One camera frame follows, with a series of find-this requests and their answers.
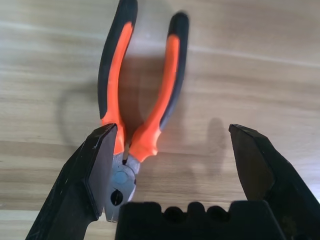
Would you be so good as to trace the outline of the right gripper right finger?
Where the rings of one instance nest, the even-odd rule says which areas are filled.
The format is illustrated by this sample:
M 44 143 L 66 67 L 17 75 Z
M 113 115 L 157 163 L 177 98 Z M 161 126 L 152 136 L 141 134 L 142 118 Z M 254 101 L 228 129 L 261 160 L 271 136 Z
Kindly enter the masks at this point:
M 238 177 L 249 201 L 265 201 L 288 240 L 320 238 L 320 203 L 293 165 L 258 131 L 231 124 Z

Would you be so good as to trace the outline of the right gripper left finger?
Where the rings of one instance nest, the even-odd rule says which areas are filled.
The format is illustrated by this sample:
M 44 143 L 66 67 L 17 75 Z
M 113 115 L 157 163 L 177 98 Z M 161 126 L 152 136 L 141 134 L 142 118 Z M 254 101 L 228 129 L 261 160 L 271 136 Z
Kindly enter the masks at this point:
M 82 240 L 107 199 L 116 124 L 95 129 L 63 165 L 26 239 Z

